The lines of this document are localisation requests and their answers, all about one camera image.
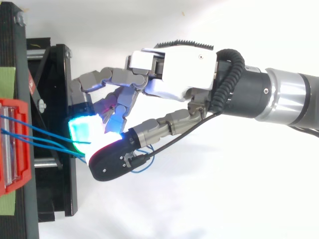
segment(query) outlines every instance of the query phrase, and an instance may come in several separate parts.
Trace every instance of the bolt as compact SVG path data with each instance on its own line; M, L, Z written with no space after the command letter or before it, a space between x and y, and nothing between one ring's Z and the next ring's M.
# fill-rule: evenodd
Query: bolt
M16 14L16 16L14 17L15 23L19 24L20 26L25 26L23 16L24 16L24 12L23 11L19 11Z
M72 58L72 51L70 49L67 49L65 51L65 56L66 56L66 58L71 59Z
M46 109L46 104L44 103L43 99L40 99L38 102L38 109L40 113L43 113Z

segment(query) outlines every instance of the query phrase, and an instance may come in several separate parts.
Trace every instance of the green tape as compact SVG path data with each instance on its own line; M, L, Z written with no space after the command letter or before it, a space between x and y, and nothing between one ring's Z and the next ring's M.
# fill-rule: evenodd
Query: green tape
M14 216L15 191L0 197L0 216Z
M14 80L15 67L0 67L0 98L13 99ZM15 191L0 196L0 215L14 216L14 211Z
M15 67L0 67L0 98L13 98Z

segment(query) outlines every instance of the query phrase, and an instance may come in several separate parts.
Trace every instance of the black metal frame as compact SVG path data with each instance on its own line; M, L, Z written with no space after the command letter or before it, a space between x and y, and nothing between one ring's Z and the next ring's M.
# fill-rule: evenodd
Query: black metal frame
M70 60L65 45L50 46L49 40L25 38L25 27L15 22L21 12L11 2L0 3L0 67L15 67L14 97L27 102L29 122L50 132L68 136L68 86L71 82ZM42 60L27 61L27 48L46 45ZM30 100L29 72L37 90ZM47 104L44 113L38 110L38 100ZM59 142L70 148L65 142ZM54 220L54 212L64 211L73 216L77 208L75 159L56 151L30 147L32 179L16 190L14 216L0 216L1 239L38 239L38 221ZM53 157L57 167L34 168L34 157Z
M0 67L15 67L14 97L30 104L25 27L14 21L20 11L11 2L0 4ZM30 156L32 179L16 190L14 216L0 216L1 239L39 238L33 147Z
M39 49L46 49L40 60L29 60L29 70L34 78L38 93L32 95L32 124L46 128L49 132L68 137L68 85L71 82L70 59L67 46L47 45L43 38L28 39ZM44 113L38 110L38 101L42 99L47 105ZM68 148L72 145L54 139ZM75 159L65 153L36 148L35 158L53 157L57 167L36 168L36 190L39 222L54 221L54 212L64 211L65 216L77 212L76 168Z

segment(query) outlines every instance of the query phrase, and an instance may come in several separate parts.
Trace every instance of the white background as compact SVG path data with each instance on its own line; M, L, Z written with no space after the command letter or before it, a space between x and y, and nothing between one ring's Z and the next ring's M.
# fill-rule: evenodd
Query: white background
M123 67L134 50L176 39L234 48L247 65L262 69L319 76L314 0L15 3L27 11L28 37L51 37L72 49L73 78ZM127 128L185 107L139 96ZM221 116L159 154L141 174L98 182L79 162L79 211L39 224L40 237L317 239L318 143L286 126Z

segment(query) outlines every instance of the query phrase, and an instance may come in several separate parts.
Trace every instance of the blue light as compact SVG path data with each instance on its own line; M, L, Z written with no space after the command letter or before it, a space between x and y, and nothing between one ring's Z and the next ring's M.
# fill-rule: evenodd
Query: blue light
M100 138L96 138L92 143L89 145L86 153L85 153L85 160L87 164L89 164L91 157L99 151L101 148L106 147L107 145L114 143L118 140L121 140L122 136L119 133L115 132L107 132L103 134Z
M71 119L68 123L71 139L73 141L93 142L100 138L105 131L102 118L99 115L81 116ZM73 143L81 153L86 153L89 144Z

